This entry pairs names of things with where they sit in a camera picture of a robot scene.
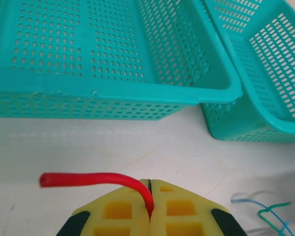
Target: perforated basket wall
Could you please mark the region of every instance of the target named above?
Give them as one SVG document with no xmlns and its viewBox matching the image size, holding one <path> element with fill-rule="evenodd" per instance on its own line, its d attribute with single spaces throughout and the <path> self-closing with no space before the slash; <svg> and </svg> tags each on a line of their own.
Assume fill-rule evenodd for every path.
<svg viewBox="0 0 295 236">
<path fill-rule="evenodd" d="M 205 2 L 244 88 L 231 104 L 203 106 L 212 134 L 223 140 L 295 142 L 294 10 L 284 0 Z"/>
<path fill-rule="evenodd" d="M 0 117 L 160 119 L 240 92 L 196 0 L 0 0 Z"/>
</svg>

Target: red wire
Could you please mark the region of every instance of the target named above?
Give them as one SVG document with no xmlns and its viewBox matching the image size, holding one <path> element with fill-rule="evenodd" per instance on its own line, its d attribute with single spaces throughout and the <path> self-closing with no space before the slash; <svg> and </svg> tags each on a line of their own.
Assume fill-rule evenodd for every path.
<svg viewBox="0 0 295 236">
<path fill-rule="evenodd" d="M 101 183 L 120 184 L 138 191 L 145 202 L 148 216 L 151 218 L 154 209 L 153 196 L 144 184 L 132 177 L 116 173 L 43 173 L 39 178 L 39 184 L 43 188 L 84 186 Z"/>
</svg>

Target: green wire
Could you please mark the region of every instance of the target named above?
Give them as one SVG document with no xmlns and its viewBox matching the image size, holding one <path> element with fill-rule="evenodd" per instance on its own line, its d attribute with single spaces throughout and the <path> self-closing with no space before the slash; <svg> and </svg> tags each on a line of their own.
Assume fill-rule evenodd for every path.
<svg viewBox="0 0 295 236">
<path fill-rule="evenodd" d="M 286 206 L 289 206 L 291 204 L 291 202 L 288 202 L 288 203 L 282 203 L 282 204 L 275 204 L 275 205 L 272 205 L 272 206 L 269 206 L 268 209 L 274 209 L 274 208 L 278 208 L 278 207 L 286 207 Z M 273 228 L 276 232 L 280 233 L 281 230 L 278 229 L 277 227 L 275 227 L 268 219 L 266 219 L 265 217 L 262 216 L 263 213 L 265 212 L 269 212 L 268 209 L 263 209 L 263 210 L 259 210 L 258 211 L 258 216 L 263 220 L 265 221 L 268 225 L 270 225 L 271 228 Z"/>
</svg>

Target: plastic basket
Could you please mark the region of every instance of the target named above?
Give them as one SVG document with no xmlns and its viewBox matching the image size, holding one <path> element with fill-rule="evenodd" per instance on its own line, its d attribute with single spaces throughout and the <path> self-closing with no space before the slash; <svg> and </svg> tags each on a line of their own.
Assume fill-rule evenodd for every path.
<svg viewBox="0 0 295 236">
<path fill-rule="evenodd" d="M 204 104 L 220 140 L 295 142 L 295 11 L 284 0 L 204 0 L 240 75 L 236 101 Z"/>
<path fill-rule="evenodd" d="M 0 0 L 0 117 L 161 119 L 239 93 L 197 0 Z"/>
</svg>

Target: white table surface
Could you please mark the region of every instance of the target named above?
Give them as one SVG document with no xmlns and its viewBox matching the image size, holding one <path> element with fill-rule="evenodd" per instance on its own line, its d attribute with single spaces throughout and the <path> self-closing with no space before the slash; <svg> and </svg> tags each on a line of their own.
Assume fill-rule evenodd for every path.
<svg viewBox="0 0 295 236">
<path fill-rule="evenodd" d="M 277 212 L 295 233 L 295 144 L 217 141 L 200 107 L 160 121 L 0 118 L 0 236 L 54 236 L 73 210 L 117 188 L 40 189 L 43 172 L 162 179 L 226 206 L 249 235 L 277 234 L 259 231 L 269 228 L 260 208 L 232 205 L 233 194 L 293 201 Z"/>
</svg>

